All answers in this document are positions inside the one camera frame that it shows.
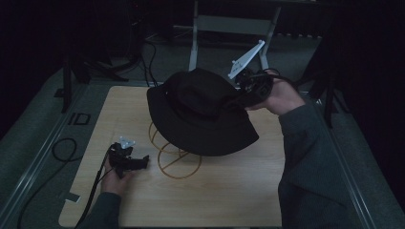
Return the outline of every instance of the right hand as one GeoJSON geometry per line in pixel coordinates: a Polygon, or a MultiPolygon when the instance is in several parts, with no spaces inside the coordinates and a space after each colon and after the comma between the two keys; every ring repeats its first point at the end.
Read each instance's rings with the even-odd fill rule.
{"type": "Polygon", "coordinates": [[[266,108],[276,115],[283,115],[300,106],[305,105],[304,99],[285,80],[274,79],[270,96],[263,102],[245,108],[247,111],[255,111],[266,108]]]}

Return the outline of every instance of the left hand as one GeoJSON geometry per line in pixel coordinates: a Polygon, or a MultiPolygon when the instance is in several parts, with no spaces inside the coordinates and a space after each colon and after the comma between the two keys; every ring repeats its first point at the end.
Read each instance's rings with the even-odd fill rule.
{"type": "Polygon", "coordinates": [[[118,174],[116,173],[116,170],[114,169],[111,170],[112,167],[110,165],[110,160],[108,157],[105,161],[104,169],[105,169],[104,174],[105,173],[108,174],[106,174],[103,180],[101,181],[101,192],[114,193],[119,195],[120,197],[123,197],[128,182],[131,178],[134,177],[135,172],[131,171],[129,173],[124,174],[123,178],[119,178],[118,174]]]}

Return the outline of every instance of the wooden table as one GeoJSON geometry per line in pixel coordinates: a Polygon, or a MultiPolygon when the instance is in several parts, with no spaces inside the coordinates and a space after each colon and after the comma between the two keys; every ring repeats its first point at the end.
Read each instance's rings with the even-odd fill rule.
{"type": "MultiPolygon", "coordinates": [[[[137,172],[122,200],[121,226],[280,226],[277,187],[285,158],[277,116],[266,110],[249,112],[260,136],[257,142],[232,155],[204,156],[195,174],[175,179],[160,170],[159,150],[149,138],[152,121],[146,91],[138,87],[111,88],[70,191],[81,199],[66,201],[59,223],[76,225],[106,150],[125,136],[137,142],[132,157],[149,155],[151,160],[146,170],[137,172]]],[[[165,141],[157,135],[155,142],[162,146],[165,141]]],[[[160,164],[167,165],[178,157],[162,153],[160,164]]],[[[163,171],[181,177],[194,171],[199,160],[188,155],[163,171]]]]}

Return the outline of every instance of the hat crown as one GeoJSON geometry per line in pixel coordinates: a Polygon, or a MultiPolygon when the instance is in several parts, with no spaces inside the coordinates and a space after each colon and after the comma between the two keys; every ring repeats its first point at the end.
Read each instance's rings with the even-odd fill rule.
{"type": "Polygon", "coordinates": [[[182,110],[189,109],[198,115],[215,117],[220,114],[224,104],[238,93],[219,75],[197,69],[176,75],[170,82],[167,94],[172,103],[182,110]]]}

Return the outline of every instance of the black cable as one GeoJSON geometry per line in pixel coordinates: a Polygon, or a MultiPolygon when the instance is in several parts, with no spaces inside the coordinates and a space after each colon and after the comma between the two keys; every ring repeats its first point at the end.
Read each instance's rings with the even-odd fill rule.
{"type": "Polygon", "coordinates": [[[77,161],[82,159],[82,156],[77,157],[77,158],[73,158],[75,153],[77,150],[77,143],[73,138],[70,137],[66,137],[66,138],[61,138],[59,140],[56,141],[56,143],[53,145],[52,147],[52,153],[53,156],[55,157],[56,160],[62,161],[64,162],[64,164],[62,166],[60,166],[47,180],[45,180],[44,183],[41,184],[41,186],[39,186],[38,189],[35,190],[35,192],[32,194],[32,196],[27,200],[27,202],[24,204],[24,206],[21,209],[21,213],[18,217],[18,222],[17,222],[17,228],[20,229],[21,228],[21,223],[22,223],[22,218],[24,216],[25,211],[27,210],[29,204],[31,203],[31,201],[33,200],[33,198],[35,198],[35,196],[42,190],[42,188],[51,180],[53,179],[69,162],[73,162],[73,161],[77,161]],[[72,143],[74,144],[74,149],[72,150],[71,154],[69,155],[69,157],[67,159],[63,159],[60,158],[59,156],[56,155],[55,153],[55,147],[62,141],[72,141],[72,143]]]}
{"type": "Polygon", "coordinates": [[[91,193],[89,195],[89,199],[87,200],[86,207],[85,207],[85,209],[83,211],[83,214],[81,215],[80,219],[78,220],[77,225],[75,226],[75,228],[77,228],[77,226],[80,225],[80,223],[82,223],[84,221],[84,219],[87,217],[87,213],[89,212],[90,207],[91,207],[92,202],[93,202],[93,198],[95,197],[97,185],[101,181],[100,177],[101,177],[102,168],[104,167],[105,161],[107,160],[107,156],[108,156],[108,152],[110,151],[110,148],[105,153],[105,156],[104,156],[104,158],[102,160],[100,169],[97,172],[95,182],[93,183],[93,187],[92,187],[92,191],[91,191],[91,193]]]}
{"type": "Polygon", "coordinates": [[[143,56],[141,56],[140,59],[142,60],[142,64],[143,64],[143,76],[144,76],[144,78],[145,78],[146,85],[147,85],[148,87],[150,87],[150,85],[149,85],[149,80],[148,80],[148,74],[147,74],[147,70],[146,70],[145,59],[143,58],[143,56]]]}
{"type": "Polygon", "coordinates": [[[152,79],[152,82],[153,82],[154,86],[157,87],[158,86],[158,81],[155,79],[155,77],[152,74],[152,63],[153,63],[153,61],[155,59],[157,49],[156,49],[156,46],[152,42],[149,42],[149,41],[145,40],[145,44],[148,44],[148,45],[152,46],[152,48],[154,49],[151,60],[149,61],[149,66],[148,67],[146,67],[146,61],[142,57],[142,63],[143,63],[143,68],[144,68],[146,84],[149,87],[149,82],[147,80],[147,78],[148,78],[147,74],[149,73],[149,76],[152,79]]]}
{"type": "Polygon", "coordinates": [[[104,179],[105,176],[107,176],[111,171],[113,171],[113,170],[115,170],[115,169],[116,169],[116,167],[113,167],[113,168],[111,168],[109,171],[106,171],[106,172],[104,173],[104,175],[98,180],[98,182],[101,182],[101,181],[104,179]]]}

